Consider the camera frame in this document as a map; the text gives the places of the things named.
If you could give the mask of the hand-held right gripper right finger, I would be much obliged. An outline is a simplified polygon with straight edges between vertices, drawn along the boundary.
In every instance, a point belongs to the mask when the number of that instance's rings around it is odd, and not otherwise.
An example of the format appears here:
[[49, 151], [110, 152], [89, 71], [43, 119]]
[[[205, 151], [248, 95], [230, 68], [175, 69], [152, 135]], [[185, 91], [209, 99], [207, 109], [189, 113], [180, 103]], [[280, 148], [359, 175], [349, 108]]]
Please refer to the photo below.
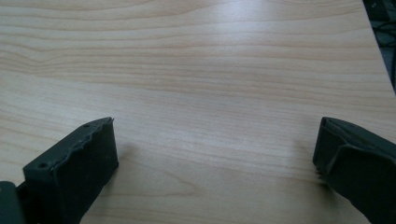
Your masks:
[[396, 144], [356, 124], [324, 117], [313, 163], [322, 179], [372, 224], [396, 224]]

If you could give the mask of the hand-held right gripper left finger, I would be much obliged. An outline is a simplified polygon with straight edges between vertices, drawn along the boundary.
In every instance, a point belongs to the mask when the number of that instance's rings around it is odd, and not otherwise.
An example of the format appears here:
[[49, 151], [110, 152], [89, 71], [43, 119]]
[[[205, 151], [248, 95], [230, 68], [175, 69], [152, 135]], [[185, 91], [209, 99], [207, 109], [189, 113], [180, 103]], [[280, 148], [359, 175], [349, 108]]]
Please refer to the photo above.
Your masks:
[[28, 224], [79, 224], [119, 167], [113, 118], [81, 125], [23, 167]]

